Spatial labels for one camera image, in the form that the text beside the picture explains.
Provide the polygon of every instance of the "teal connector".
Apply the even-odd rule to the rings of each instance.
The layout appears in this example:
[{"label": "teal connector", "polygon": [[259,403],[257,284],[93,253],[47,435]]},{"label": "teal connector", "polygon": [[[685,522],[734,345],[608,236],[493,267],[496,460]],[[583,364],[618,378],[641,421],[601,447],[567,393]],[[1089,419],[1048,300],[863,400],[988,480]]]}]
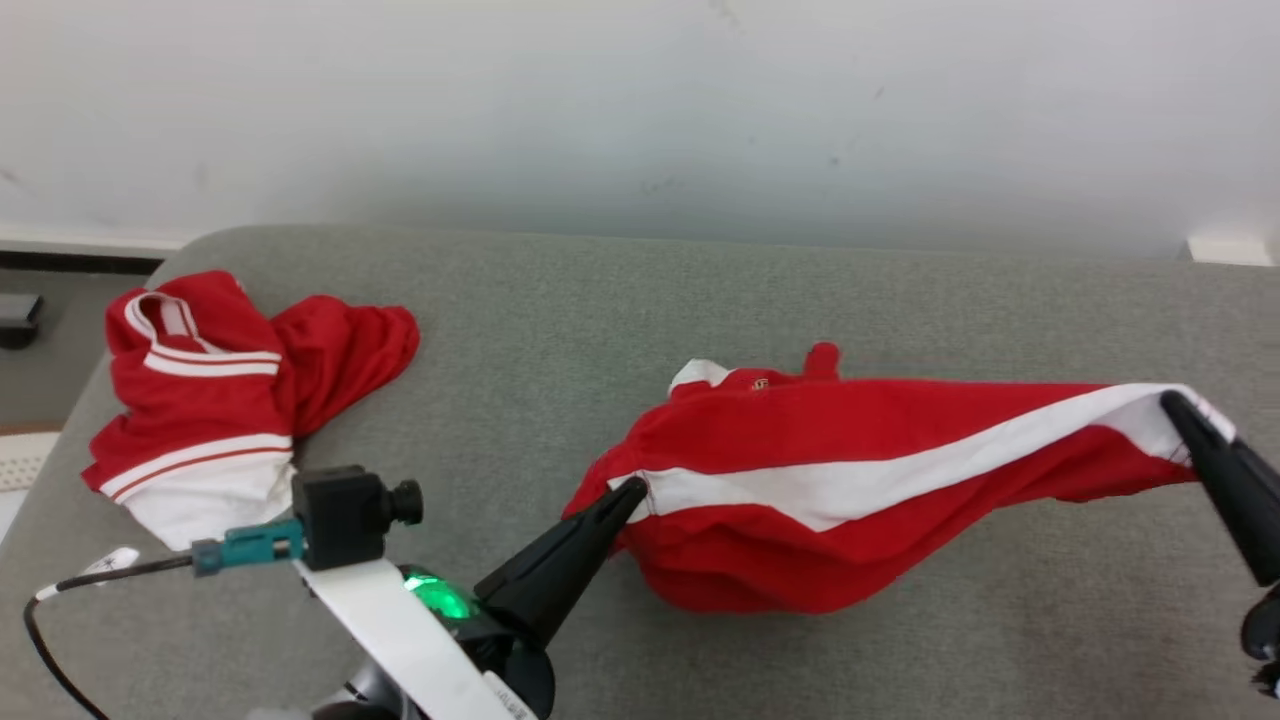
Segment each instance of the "teal connector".
[{"label": "teal connector", "polygon": [[197,578],[204,578],[216,575],[223,568],[300,560],[303,546],[302,523],[296,518],[232,528],[221,542],[207,539],[191,543],[192,568]]}]

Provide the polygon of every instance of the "green light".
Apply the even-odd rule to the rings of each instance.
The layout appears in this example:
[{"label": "green light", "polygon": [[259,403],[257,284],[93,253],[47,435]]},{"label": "green light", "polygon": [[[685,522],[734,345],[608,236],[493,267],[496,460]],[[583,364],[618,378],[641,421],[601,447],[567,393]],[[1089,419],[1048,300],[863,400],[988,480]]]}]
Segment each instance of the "green light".
[{"label": "green light", "polygon": [[412,574],[404,578],[404,589],[412,592],[422,605],[451,620],[465,620],[471,616],[471,602],[466,596],[449,587],[435,575]]}]

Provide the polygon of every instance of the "black cable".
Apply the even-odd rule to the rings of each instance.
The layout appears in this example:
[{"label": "black cable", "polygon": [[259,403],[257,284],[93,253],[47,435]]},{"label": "black cable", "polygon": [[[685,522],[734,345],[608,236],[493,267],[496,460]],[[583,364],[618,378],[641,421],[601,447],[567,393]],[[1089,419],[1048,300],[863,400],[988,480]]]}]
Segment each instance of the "black cable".
[{"label": "black cable", "polygon": [[27,606],[22,610],[22,623],[27,626],[27,637],[31,638],[31,644],[36,646],[36,655],[45,664],[45,669],[49,674],[58,680],[58,684],[67,691],[67,694],[72,696],[72,700],[79,703],[81,707],[88,712],[93,720],[110,720],[106,714],[104,714],[93,701],[84,697],[84,693],[72,683],[70,678],[63,673],[63,669],[58,666],[54,660],[52,653],[49,652],[49,646],[45,644],[45,638],[40,634],[40,628],[36,625],[36,606],[44,598],[51,597],[64,591],[92,585],[95,583],[105,583],[109,580],[119,580],[122,578],[136,578],[138,575],[150,575],[151,573],[160,573],[163,570],[174,570],[177,568],[191,566],[191,555],[182,555],[179,557],[170,557],[169,560],[157,560],[155,562],[143,562],[142,565],[134,565],[133,568],[123,568],[120,570],[108,570],[106,573],[92,573],[88,575],[77,575],[74,578],[68,578],[52,588],[46,588],[41,591],[35,597],[27,601]]}]

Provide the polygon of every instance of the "gray fabric surface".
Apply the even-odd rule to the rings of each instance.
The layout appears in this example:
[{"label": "gray fabric surface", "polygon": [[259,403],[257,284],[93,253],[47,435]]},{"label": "gray fabric surface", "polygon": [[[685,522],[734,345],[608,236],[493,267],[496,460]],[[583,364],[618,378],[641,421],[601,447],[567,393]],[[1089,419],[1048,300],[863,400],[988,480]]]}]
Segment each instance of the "gray fabric surface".
[{"label": "gray fabric surface", "polygon": [[[284,227],[201,240],[157,279],[206,268],[269,314],[321,292],[416,314],[415,364],[301,464],[417,478],[425,521],[389,555],[467,583],[552,523],[694,356],[797,370],[832,340],[851,375],[1185,382],[1280,459],[1270,269]],[[4,717],[79,716],[23,637],[29,593],[118,544],[161,552],[77,478],[116,410],[100,366],[0,547]],[[620,557],[554,643],[557,717],[1274,716],[1236,647],[1258,594],[1194,486],[998,511],[818,618],[685,614]],[[285,566],[115,583],[40,618],[118,719],[306,706],[360,660]]]}]

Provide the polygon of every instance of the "gray cushion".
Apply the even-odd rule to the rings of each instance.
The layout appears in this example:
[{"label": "gray cushion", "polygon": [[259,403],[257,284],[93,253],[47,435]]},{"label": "gray cushion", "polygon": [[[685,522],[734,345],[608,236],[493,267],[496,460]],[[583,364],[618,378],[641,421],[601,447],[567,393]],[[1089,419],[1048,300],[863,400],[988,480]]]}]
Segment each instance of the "gray cushion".
[{"label": "gray cushion", "polygon": [[[389,556],[466,583],[554,521],[694,356],[797,370],[832,340],[849,375],[1185,382],[1280,459],[1267,269],[279,227],[197,241],[154,282],[209,268],[268,314],[312,293],[415,313],[413,365],[301,464],[417,478],[425,521]],[[119,544],[161,555],[78,478],[118,410],[100,366],[0,548],[5,717],[81,716],[23,635],[27,597]],[[1236,646],[1260,594],[1196,486],[998,511],[829,616],[685,614],[622,556],[553,646],[557,716],[1261,717],[1280,705]],[[361,655],[283,565],[77,591],[40,620],[118,719],[306,706]]]}]

